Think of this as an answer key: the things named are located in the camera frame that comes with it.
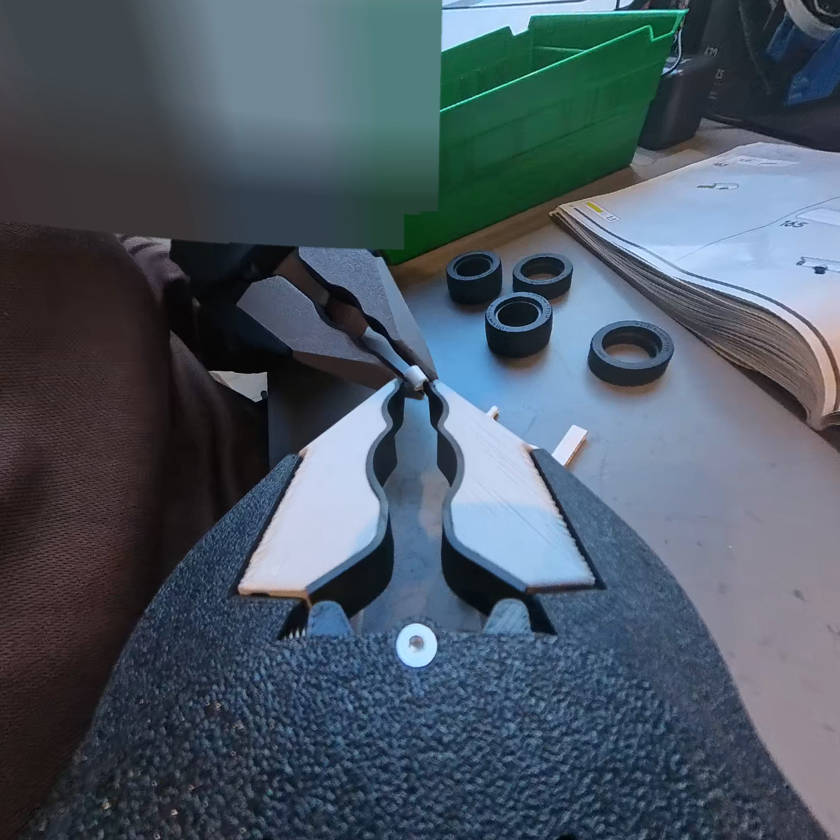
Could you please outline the black power adapter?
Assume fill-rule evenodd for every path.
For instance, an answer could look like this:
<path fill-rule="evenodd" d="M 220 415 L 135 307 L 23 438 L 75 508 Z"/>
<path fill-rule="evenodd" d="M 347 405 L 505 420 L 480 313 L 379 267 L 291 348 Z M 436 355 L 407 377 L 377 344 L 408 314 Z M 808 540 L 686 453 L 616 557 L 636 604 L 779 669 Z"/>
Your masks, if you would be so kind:
<path fill-rule="evenodd" d="M 687 56 L 668 65 L 647 111 L 638 146 L 661 151 L 694 137 L 715 76 L 714 59 Z"/>

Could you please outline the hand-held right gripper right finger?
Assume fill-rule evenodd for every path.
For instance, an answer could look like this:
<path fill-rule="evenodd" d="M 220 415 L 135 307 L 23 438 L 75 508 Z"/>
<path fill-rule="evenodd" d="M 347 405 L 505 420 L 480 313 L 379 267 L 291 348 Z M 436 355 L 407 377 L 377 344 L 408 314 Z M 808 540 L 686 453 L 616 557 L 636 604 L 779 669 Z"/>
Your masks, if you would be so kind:
<path fill-rule="evenodd" d="M 441 564 L 448 587 L 480 613 L 596 588 L 597 577 L 568 525 L 536 454 L 543 454 L 441 381 L 426 387 L 437 435 Z"/>

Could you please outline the small white toy connector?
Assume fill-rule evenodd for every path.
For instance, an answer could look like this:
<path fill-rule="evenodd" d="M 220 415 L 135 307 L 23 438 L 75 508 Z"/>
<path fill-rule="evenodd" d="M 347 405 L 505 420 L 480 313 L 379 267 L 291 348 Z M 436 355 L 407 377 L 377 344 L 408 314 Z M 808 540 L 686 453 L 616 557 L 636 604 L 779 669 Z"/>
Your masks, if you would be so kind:
<path fill-rule="evenodd" d="M 359 341 L 389 370 L 399 375 L 409 389 L 414 392 L 420 392 L 424 389 L 427 382 L 427 376 L 424 371 L 416 364 L 405 360 L 394 349 L 386 336 L 374 331 L 373 328 L 368 326 L 360 334 Z"/>

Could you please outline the person's brown shirt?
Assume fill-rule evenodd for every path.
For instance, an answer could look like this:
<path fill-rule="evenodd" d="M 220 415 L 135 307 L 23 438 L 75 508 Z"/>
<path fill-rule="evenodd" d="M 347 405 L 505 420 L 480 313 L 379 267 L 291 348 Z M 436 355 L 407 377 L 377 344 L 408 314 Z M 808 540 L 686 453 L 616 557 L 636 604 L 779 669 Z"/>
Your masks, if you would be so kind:
<path fill-rule="evenodd" d="M 169 246 L 2 222 L 1 831 L 90 725 L 134 625 L 268 471 L 262 406 Z"/>

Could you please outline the grey desk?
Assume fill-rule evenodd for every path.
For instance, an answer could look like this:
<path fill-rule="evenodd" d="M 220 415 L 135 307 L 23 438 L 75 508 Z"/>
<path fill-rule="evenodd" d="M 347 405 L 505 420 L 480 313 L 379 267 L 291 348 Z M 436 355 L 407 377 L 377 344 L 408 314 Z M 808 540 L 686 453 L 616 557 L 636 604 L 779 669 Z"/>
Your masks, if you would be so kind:
<path fill-rule="evenodd" d="M 833 838 L 839 825 L 838 428 L 816 433 L 799 407 L 732 366 L 558 227 L 550 212 L 762 141 L 704 121 L 673 149 L 392 268 L 441 380 L 515 434 L 552 450 L 572 425 L 587 438 L 570 470 L 668 566 L 714 636 L 774 761 Z M 526 360 L 487 348 L 484 307 L 448 295 L 458 254 L 571 257 L 549 347 Z M 643 386 L 607 384 L 587 363 L 592 336 L 652 323 L 675 345 Z"/>

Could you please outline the toy car box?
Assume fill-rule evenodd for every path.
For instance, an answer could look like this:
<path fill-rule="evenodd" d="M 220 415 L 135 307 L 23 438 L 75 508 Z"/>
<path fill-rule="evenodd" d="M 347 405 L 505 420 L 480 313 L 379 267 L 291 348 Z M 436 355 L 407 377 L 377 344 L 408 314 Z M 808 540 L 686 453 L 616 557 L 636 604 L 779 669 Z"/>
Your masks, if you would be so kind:
<path fill-rule="evenodd" d="M 713 67 L 704 117 L 838 151 L 839 2 L 691 2 Z"/>

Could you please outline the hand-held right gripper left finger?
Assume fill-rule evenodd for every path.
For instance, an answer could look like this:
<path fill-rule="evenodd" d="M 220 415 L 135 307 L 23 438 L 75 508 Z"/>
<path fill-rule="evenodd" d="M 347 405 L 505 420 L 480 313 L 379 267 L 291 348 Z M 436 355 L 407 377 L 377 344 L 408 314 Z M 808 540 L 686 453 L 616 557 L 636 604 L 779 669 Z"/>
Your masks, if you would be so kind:
<path fill-rule="evenodd" d="M 403 382 L 394 380 L 312 440 L 250 555 L 239 595 L 336 602 L 354 616 L 389 584 L 394 542 L 384 485 L 396 467 Z"/>

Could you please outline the long white toy beam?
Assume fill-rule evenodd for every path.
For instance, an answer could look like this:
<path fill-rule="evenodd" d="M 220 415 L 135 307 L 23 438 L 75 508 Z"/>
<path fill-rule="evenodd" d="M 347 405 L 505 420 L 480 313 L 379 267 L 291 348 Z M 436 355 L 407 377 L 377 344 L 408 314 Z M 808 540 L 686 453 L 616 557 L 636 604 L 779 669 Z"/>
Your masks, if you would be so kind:
<path fill-rule="evenodd" d="M 552 457 L 564 468 L 569 468 L 581 450 L 587 438 L 587 430 L 578 425 L 572 425 L 555 446 Z"/>

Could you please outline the person's left hand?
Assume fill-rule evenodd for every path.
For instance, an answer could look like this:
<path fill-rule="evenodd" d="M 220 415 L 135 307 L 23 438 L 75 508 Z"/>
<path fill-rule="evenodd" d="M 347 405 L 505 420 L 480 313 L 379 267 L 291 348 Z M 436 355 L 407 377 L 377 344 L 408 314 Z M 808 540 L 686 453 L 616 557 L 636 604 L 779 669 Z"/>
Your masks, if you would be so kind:
<path fill-rule="evenodd" d="M 331 298 L 326 312 L 338 329 L 359 338 L 369 328 L 362 311 L 341 300 Z"/>

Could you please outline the narrow black rubber tyre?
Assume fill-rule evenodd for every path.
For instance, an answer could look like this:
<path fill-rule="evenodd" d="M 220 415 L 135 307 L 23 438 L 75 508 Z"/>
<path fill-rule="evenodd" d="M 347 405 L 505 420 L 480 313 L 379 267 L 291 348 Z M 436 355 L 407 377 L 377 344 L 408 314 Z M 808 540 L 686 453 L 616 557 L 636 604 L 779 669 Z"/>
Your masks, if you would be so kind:
<path fill-rule="evenodd" d="M 511 274 L 513 291 L 560 298 L 571 288 L 574 265 L 565 255 L 538 253 L 522 258 Z"/>

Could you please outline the green plastic bin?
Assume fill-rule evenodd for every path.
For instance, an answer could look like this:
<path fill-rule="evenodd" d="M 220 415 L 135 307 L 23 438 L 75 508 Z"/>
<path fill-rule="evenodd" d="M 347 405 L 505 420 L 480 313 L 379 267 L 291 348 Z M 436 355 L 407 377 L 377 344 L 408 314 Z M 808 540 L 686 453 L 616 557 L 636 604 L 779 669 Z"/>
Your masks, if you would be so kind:
<path fill-rule="evenodd" d="M 394 265 L 629 165 L 685 9 L 538 15 L 442 51 L 438 206 Z"/>

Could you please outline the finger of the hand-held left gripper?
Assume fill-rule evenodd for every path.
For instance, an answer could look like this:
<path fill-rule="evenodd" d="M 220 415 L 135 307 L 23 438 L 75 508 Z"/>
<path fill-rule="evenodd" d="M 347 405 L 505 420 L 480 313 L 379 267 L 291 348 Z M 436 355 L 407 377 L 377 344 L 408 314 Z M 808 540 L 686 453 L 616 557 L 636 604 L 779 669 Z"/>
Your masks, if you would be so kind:
<path fill-rule="evenodd" d="M 285 278 L 252 283 L 237 301 L 236 314 L 260 348 L 313 369 L 373 389 L 402 379 L 355 337 L 328 324 L 316 303 Z"/>
<path fill-rule="evenodd" d="M 362 248 L 299 247 L 297 257 L 332 301 L 359 312 L 396 356 L 438 378 L 432 355 L 385 260 Z"/>

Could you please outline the open white instruction booklet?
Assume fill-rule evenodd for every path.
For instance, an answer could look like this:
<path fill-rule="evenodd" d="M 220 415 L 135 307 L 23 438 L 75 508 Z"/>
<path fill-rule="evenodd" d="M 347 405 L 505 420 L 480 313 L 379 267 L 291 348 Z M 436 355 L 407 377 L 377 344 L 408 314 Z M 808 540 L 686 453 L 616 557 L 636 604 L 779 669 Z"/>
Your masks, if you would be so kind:
<path fill-rule="evenodd" d="M 751 143 L 551 214 L 727 361 L 839 421 L 839 155 Z"/>

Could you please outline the white table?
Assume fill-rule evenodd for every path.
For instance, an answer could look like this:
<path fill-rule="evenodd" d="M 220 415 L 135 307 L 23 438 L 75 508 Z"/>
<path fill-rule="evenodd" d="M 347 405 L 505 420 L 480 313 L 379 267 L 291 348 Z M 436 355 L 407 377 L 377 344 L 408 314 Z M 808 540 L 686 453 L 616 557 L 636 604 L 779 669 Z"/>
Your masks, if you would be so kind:
<path fill-rule="evenodd" d="M 514 35 L 525 31 L 530 19 L 545 15 L 612 12 L 616 1 L 456 1 L 442 3 L 441 50 L 509 28 Z"/>

